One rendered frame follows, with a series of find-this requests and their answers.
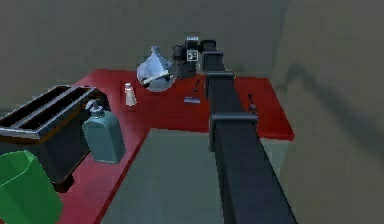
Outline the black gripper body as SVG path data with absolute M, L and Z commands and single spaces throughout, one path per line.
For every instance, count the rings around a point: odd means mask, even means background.
M 188 50 L 197 51 L 196 44 L 174 45 L 173 63 L 171 65 L 171 73 L 177 79 L 192 78 L 196 75 L 196 62 L 188 61 Z

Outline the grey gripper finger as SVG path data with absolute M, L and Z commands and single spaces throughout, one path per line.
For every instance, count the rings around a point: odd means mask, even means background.
M 160 72 L 159 74 L 156 74 L 156 75 L 152 75 L 151 77 L 148 77 L 148 78 L 144 78 L 142 81 L 141 81 L 141 84 L 142 85 L 147 85 L 149 84 L 150 82 L 154 81 L 154 80 L 157 80 L 157 79 L 160 79 L 160 78 L 164 78 L 164 77 L 170 77 L 172 76 L 168 70 L 164 70 L 162 72 Z

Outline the pale blue glass vase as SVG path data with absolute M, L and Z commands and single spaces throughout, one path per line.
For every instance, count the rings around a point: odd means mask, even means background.
M 158 46 L 152 46 L 151 55 L 137 68 L 137 79 L 141 84 L 141 81 L 144 78 L 168 70 L 171 65 L 172 63 L 160 54 L 160 48 Z M 151 92 L 163 92 L 169 89 L 174 82 L 175 77 L 172 75 L 170 77 L 154 80 L 147 85 L 141 85 Z

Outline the white salt shaker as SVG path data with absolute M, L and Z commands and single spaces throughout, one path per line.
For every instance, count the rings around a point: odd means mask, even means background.
M 137 103 L 134 88 L 130 83 L 125 84 L 125 103 L 127 106 L 134 106 Z

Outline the red countertop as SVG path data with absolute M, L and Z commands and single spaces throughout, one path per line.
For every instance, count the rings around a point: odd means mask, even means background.
M 198 92 L 192 92 L 197 80 Z M 210 105 L 203 99 L 202 76 L 178 81 L 163 93 L 151 93 L 135 85 L 138 102 L 127 107 L 123 86 L 135 81 L 132 71 L 107 69 L 96 70 L 79 80 L 79 85 L 94 86 L 108 96 L 111 109 L 121 122 L 127 153 L 118 165 L 99 164 L 92 158 L 82 162 L 74 173 L 74 186 L 61 197 L 64 209 L 57 224 L 100 224 L 150 129 L 209 131 Z M 247 112 L 251 112 L 248 94 L 252 94 L 259 117 L 256 131 L 261 141 L 293 140 L 293 130 L 268 79 L 237 78 L 234 87 Z M 201 103 L 185 103 L 187 96 L 200 98 Z

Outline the teal soap dispenser bottle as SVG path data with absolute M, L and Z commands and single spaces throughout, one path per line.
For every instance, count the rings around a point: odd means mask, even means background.
M 119 119 L 99 104 L 90 100 L 85 107 L 90 118 L 82 125 L 90 152 L 96 162 L 118 164 L 126 149 Z

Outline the black spoon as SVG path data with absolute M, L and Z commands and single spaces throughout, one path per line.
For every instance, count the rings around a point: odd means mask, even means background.
M 253 113 L 257 113 L 257 106 L 253 102 L 253 96 L 251 93 L 248 94 L 248 99 L 249 99 L 249 110 Z

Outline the black toaster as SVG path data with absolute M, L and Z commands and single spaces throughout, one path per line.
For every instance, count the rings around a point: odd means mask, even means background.
M 89 154 L 82 125 L 90 118 L 91 100 L 110 109 L 107 95 L 95 87 L 57 85 L 0 117 L 0 155 L 30 151 L 54 189 L 67 192 L 73 172 Z

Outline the green cup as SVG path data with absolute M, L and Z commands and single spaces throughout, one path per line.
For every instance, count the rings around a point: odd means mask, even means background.
M 5 224 L 56 224 L 63 204 L 29 151 L 0 156 L 0 219 Z

